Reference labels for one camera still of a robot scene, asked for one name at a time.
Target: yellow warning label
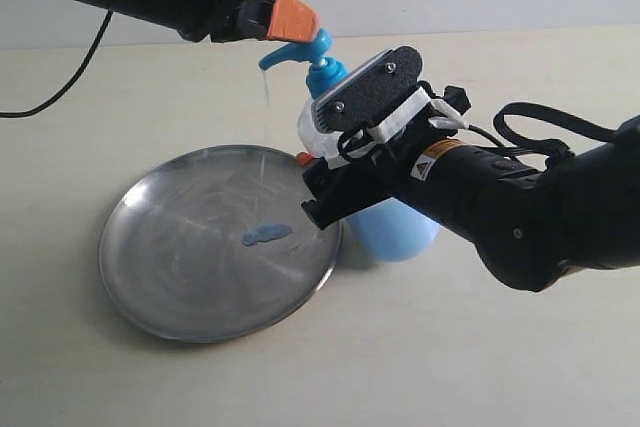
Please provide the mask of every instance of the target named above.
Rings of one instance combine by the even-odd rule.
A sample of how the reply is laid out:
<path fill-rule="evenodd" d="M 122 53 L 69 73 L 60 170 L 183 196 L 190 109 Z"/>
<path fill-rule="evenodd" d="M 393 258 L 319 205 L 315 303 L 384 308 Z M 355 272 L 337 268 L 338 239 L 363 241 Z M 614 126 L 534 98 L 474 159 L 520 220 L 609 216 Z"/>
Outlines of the yellow warning label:
<path fill-rule="evenodd" d="M 411 177 L 418 180 L 425 180 L 431 171 L 431 168 L 440 157 L 455 149 L 464 145 L 464 142 L 460 142 L 456 139 L 444 139 L 430 145 L 416 160 L 411 169 Z"/>
<path fill-rule="evenodd" d="M 427 157 L 431 157 L 432 159 L 439 159 L 450 150 L 460 147 L 461 145 L 464 145 L 464 143 L 457 139 L 439 140 L 435 144 L 431 144 L 427 147 L 423 154 Z"/>

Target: white table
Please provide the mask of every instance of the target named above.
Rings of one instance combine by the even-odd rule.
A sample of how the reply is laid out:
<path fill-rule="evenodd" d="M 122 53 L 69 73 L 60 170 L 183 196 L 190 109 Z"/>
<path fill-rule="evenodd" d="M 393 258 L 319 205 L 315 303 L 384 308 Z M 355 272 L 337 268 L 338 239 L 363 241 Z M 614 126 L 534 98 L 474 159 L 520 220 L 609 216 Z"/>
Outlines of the white table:
<path fill-rule="evenodd" d="M 611 127 L 640 105 L 639 27 L 344 39 L 333 53 L 355 67 L 400 44 L 423 53 L 436 89 L 466 87 L 485 127 L 512 100 Z M 347 240 L 310 303 L 237 342 L 180 347 L 114 313 L 96 244 L 132 182 L 210 145 L 298 151 L 305 67 L 270 74 L 267 109 L 256 62 L 273 47 L 105 48 L 50 112 L 0 122 L 0 425 L 638 425 L 640 269 L 533 295 L 446 232 L 398 265 L 371 265 Z M 34 106 L 83 54 L 0 52 L 0 106 Z"/>

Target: blue pump nozzle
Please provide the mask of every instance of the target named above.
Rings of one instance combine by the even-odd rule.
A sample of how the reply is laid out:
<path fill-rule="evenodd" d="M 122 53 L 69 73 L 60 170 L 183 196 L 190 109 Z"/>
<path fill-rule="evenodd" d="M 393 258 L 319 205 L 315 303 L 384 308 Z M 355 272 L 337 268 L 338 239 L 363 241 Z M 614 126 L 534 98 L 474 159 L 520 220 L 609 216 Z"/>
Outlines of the blue pump nozzle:
<path fill-rule="evenodd" d="M 342 62 L 326 57 L 332 45 L 333 39 L 329 32 L 320 29 L 318 36 L 310 44 L 287 44 L 264 57 L 258 65 L 266 71 L 287 61 L 311 63 L 307 75 L 307 88 L 311 97 L 316 99 L 349 75 Z"/>

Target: blue pump bottle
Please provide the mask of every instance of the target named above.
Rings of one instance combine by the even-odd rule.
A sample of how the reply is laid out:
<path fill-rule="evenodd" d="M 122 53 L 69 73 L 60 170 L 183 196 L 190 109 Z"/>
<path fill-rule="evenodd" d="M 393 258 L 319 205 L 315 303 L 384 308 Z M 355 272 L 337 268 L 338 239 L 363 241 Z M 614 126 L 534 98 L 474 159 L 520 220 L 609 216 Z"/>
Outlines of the blue pump bottle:
<path fill-rule="evenodd" d="M 259 66 L 266 71 L 285 61 L 309 62 L 306 83 L 312 100 L 305 109 L 310 109 L 313 99 L 348 76 L 342 62 L 326 56 L 332 44 L 329 33 L 321 29 L 314 42 L 287 44 L 263 58 Z M 347 221 L 369 254 L 383 262 L 415 257 L 433 243 L 440 230 L 436 222 L 393 198 L 353 214 Z"/>

